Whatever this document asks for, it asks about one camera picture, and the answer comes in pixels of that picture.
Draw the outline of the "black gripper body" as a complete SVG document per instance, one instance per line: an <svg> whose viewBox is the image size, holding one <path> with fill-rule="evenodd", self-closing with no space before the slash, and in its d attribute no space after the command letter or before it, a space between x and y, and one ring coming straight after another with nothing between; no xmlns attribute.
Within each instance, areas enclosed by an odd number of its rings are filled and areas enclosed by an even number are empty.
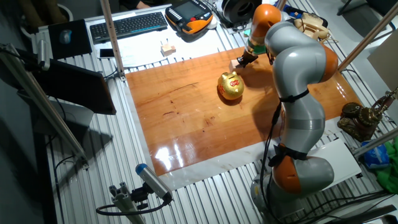
<svg viewBox="0 0 398 224"><path fill-rule="evenodd" d="M258 58L258 56L256 54L253 55L252 53L248 52L247 50L244 50L242 57L244 57L246 60L250 60L251 63Z"/></svg>

